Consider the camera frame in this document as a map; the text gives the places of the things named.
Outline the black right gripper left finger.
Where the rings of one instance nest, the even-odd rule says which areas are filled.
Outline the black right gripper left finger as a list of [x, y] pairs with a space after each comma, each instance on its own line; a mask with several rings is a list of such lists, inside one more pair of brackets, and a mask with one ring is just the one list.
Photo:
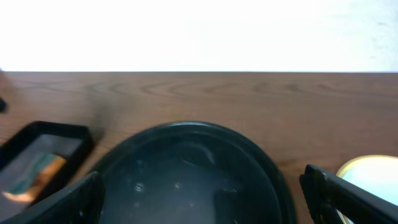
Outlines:
[[3, 224], [63, 224], [99, 222], [105, 186], [98, 172], [68, 185]]

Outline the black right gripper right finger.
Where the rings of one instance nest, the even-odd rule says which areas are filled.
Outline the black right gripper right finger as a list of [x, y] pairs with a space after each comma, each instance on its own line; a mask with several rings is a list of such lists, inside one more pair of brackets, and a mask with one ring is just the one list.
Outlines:
[[397, 224], [397, 206], [322, 168], [307, 165], [299, 182], [314, 223]]

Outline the orange green scrub sponge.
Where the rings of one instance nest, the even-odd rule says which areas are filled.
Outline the orange green scrub sponge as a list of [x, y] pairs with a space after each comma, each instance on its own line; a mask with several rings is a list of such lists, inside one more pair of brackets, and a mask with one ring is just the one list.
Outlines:
[[57, 154], [41, 153], [29, 164], [20, 179], [2, 192], [8, 200], [19, 203], [33, 202], [66, 164]]

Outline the light green plate bottom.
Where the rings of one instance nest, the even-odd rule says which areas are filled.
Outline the light green plate bottom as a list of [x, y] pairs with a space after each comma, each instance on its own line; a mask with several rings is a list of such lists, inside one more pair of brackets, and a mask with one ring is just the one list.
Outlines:
[[336, 175], [397, 205], [397, 157], [368, 155], [346, 162]]

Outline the yellow plate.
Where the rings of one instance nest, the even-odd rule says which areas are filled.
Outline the yellow plate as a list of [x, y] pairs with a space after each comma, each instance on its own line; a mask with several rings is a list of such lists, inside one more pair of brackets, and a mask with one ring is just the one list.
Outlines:
[[349, 198], [369, 223], [397, 223], [397, 158], [385, 155], [356, 157], [336, 176], [348, 188]]

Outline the black rectangular tray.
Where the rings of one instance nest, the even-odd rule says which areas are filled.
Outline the black rectangular tray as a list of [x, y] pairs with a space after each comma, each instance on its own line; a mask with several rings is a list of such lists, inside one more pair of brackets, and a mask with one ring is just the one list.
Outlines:
[[86, 126], [35, 121], [22, 128], [1, 146], [1, 192], [23, 179], [34, 159], [51, 154], [66, 160], [31, 202], [13, 202], [1, 196], [1, 220], [62, 189], [93, 150], [95, 142]]

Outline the black round tray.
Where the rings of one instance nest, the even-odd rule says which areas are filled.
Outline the black round tray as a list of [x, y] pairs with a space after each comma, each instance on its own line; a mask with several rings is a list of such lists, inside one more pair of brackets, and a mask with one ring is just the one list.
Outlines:
[[284, 176], [255, 143], [226, 127], [168, 123], [139, 132], [95, 165], [100, 223], [295, 223]]

